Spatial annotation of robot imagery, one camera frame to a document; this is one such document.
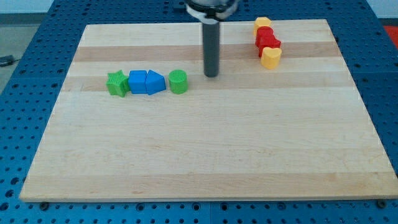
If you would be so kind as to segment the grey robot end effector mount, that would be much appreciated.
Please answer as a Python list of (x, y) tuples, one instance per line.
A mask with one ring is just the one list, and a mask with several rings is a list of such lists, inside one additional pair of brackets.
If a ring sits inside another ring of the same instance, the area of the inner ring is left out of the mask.
[(184, 0), (187, 12), (199, 21), (223, 21), (234, 14), (239, 0)]

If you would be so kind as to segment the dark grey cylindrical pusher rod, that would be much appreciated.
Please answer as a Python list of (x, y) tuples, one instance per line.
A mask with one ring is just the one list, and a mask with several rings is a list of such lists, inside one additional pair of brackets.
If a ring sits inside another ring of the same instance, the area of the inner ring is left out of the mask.
[(206, 77), (214, 78), (220, 67), (220, 23), (202, 24), (203, 66)]

